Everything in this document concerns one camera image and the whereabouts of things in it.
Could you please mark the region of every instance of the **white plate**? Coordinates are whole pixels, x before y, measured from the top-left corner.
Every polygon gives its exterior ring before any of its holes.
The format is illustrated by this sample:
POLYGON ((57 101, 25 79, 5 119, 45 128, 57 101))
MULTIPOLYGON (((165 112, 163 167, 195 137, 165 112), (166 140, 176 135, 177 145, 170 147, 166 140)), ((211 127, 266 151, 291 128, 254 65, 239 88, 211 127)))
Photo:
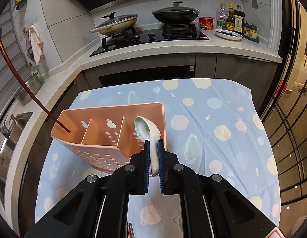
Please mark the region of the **white plate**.
POLYGON ((243 37, 241 34, 238 34, 238 33, 233 32, 233 31, 225 30, 225 29, 215 29, 214 33, 217 34, 218 36, 225 38, 225 39, 228 39, 228 40, 240 40, 243 37), (237 37, 219 33, 219 31, 226 32, 226 33, 232 33, 232 34, 236 35, 237 37))

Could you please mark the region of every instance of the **towel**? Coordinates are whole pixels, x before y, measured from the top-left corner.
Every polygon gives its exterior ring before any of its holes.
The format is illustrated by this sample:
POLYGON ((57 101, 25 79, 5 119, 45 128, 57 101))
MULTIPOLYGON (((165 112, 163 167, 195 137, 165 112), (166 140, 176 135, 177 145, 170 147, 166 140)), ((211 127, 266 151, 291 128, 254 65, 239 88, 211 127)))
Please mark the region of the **towel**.
POLYGON ((33 25, 29 28, 29 41, 31 43, 35 63, 39 65, 40 60, 44 59, 44 54, 42 52, 43 41, 40 38, 36 27, 33 25))
POLYGON ((31 46, 31 42, 29 40, 29 31, 27 31, 25 33, 25 43, 26 43, 26 47, 27 47, 27 56, 29 59, 31 59, 34 62, 34 55, 33 55, 33 51, 32 51, 32 46, 31 46))

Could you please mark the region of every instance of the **black wok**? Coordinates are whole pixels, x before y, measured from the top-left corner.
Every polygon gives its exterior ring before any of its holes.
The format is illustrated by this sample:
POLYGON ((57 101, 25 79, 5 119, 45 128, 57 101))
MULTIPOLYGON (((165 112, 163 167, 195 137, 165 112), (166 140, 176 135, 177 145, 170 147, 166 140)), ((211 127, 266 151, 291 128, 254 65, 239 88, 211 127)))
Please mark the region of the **black wok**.
POLYGON ((152 12, 153 16, 164 24, 187 24, 194 21, 200 11, 189 7, 180 7, 182 2, 173 2, 173 7, 163 8, 152 12))

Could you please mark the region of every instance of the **wok handle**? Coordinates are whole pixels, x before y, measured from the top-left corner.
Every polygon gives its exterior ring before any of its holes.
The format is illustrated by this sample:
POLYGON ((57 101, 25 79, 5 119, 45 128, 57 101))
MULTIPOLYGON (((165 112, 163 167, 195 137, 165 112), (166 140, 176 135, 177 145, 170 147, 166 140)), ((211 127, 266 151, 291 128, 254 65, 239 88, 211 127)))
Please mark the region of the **wok handle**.
POLYGON ((106 16, 101 17, 101 19, 110 18, 110 19, 112 20, 113 18, 115 18, 115 16, 114 16, 115 13, 116 13, 116 12, 112 12, 112 13, 109 14, 109 15, 106 15, 106 16))
POLYGON ((106 30, 106 29, 108 29, 108 26, 103 26, 103 27, 99 27, 99 28, 94 28, 94 29, 91 29, 91 30, 90 30, 90 33, 95 33, 95 32, 99 32, 99 31, 106 30))
POLYGON ((183 2, 172 2, 174 7, 179 7, 179 4, 183 3, 183 2))

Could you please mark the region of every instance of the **black metal arm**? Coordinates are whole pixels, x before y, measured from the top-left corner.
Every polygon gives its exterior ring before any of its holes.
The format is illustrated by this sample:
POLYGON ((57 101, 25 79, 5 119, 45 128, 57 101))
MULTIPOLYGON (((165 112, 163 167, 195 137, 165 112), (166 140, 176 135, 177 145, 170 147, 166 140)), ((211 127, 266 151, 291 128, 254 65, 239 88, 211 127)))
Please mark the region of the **black metal arm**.
MULTIPOLYGON (((197 175, 158 142, 164 195, 180 195, 184 238, 266 238, 276 227, 222 176, 197 175)), ((129 195, 149 184, 149 142, 112 175, 90 175, 41 218, 25 238, 123 238, 129 195)))

